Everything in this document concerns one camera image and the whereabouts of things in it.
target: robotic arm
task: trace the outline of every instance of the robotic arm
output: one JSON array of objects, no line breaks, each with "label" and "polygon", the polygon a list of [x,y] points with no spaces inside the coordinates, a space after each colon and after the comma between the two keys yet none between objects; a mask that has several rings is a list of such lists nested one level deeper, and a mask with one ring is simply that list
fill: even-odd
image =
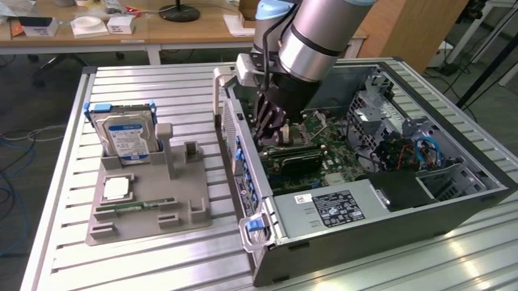
[{"label": "robotic arm", "polygon": [[283,144],[287,119],[299,119],[375,0],[286,2],[260,1],[254,50],[239,56],[264,76],[254,108],[255,139],[264,146]]}]

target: aluminum table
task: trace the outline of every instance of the aluminum table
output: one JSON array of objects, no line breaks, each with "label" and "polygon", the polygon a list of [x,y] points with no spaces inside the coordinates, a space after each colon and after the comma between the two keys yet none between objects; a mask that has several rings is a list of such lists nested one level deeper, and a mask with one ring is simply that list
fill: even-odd
[{"label": "aluminum table", "polygon": [[[391,68],[490,159],[518,180],[511,153],[403,63]],[[23,290],[518,290],[518,195],[454,231],[283,283],[254,288],[212,125],[218,64],[87,68],[81,75]],[[410,116],[422,111],[394,87]],[[172,144],[203,146],[214,225],[89,247],[83,243],[101,146],[81,106],[154,100]]]}]

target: lamp base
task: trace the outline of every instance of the lamp base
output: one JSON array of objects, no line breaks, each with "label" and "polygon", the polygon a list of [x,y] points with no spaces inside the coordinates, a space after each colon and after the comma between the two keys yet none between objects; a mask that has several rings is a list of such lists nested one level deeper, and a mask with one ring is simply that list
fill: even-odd
[{"label": "lamp base", "polygon": [[190,22],[195,21],[200,17],[200,10],[195,9],[192,6],[180,5],[180,10],[176,5],[167,5],[160,8],[160,10],[166,10],[160,12],[159,15],[164,20],[174,22]]}]

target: floor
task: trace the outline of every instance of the floor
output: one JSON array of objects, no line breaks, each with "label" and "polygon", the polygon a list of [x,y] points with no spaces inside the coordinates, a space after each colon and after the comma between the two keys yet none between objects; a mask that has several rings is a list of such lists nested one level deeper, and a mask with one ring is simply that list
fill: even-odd
[{"label": "floor", "polygon": [[[455,43],[462,33],[466,31],[469,24],[457,25],[449,34],[449,42]],[[477,40],[487,34],[485,29],[479,29],[466,48],[471,49]],[[490,63],[490,57],[494,56],[507,43],[506,39],[498,38],[490,47],[490,50],[481,59],[481,62],[470,66],[470,74],[463,74],[457,83],[455,91],[462,94],[474,80],[482,73]],[[190,62],[219,62],[234,61],[239,50],[183,50],[163,53],[164,63],[190,63]],[[73,102],[75,89],[79,82],[81,68],[67,61],[60,64],[47,75],[47,86],[43,89],[32,87],[29,78],[31,72],[43,64],[51,56],[41,55],[37,64],[29,63],[25,56],[17,56],[13,62],[1,67],[0,59],[0,133],[11,130],[40,129],[48,125],[64,124]],[[114,53],[91,53],[81,54],[81,58],[93,66],[112,65],[146,65],[147,55],[143,52],[126,53],[126,59],[119,61]],[[518,52],[514,51],[505,64],[498,68],[494,76],[487,81],[490,84],[518,61]],[[434,70],[426,71],[430,75],[438,76]],[[451,82],[457,75],[450,77],[427,78],[431,84],[443,91],[447,88],[445,81]],[[509,88],[498,85],[491,87],[479,101],[471,106],[477,115],[481,126],[490,134],[503,143],[514,154],[518,154],[518,131],[514,125],[518,124],[518,78],[510,82]],[[455,100],[451,91],[446,96]],[[63,129],[43,132],[37,137],[40,139],[60,136]],[[8,135],[9,137],[21,136],[20,133]],[[23,171],[9,179],[25,203],[25,212],[28,214],[28,239],[21,240],[17,248],[9,251],[9,256],[0,258],[0,290],[17,290],[20,287],[28,253],[32,247],[32,239],[36,234],[37,222],[47,196],[47,190],[51,183],[52,171],[57,159],[61,140],[37,142],[33,151],[33,162]],[[17,146],[29,146],[29,141],[15,143]],[[20,149],[7,148],[0,144],[0,165],[7,165],[23,153]],[[17,167],[24,165],[21,161],[7,172],[12,172]],[[7,211],[8,203],[0,204],[0,217]],[[24,220],[19,208],[15,208],[9,216],[0,223],[0,253],[5,251],[24,233]]]}]

